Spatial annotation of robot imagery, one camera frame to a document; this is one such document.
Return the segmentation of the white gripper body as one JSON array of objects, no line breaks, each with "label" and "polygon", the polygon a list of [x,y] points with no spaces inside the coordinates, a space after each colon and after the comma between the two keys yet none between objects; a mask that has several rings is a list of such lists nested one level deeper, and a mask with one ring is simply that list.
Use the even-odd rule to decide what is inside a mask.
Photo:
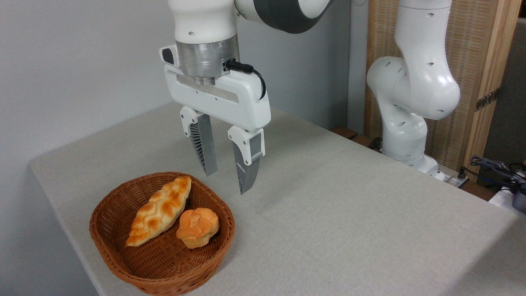
[{"label": "white gripper body", "polygon": [[261,99],[258,76],[230,71],[218,77],[213,86],[201,86],[184,75],[178,64],[174,45],[159,50],[165,62],[164,73],[172,98],[197,112],[254,132],[271,120],[268,96]]}]

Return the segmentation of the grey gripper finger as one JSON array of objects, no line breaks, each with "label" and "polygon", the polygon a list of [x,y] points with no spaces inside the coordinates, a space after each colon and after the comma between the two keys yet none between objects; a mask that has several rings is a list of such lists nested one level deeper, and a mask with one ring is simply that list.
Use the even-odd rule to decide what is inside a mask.
[{"label": "grey gripper finger", "polygon": [[228,136],[233,143],[240,194],[244,194],[254,185],[260,159],[265,155],[264,130],[248,132],[232,126],[228,130]]},{"label": "grey gripper finger", "polygon": [[217,161],[210,116],[186,106],[179,114],[184,133],[190,138],[205,174],[212,175],[217,171]]}]

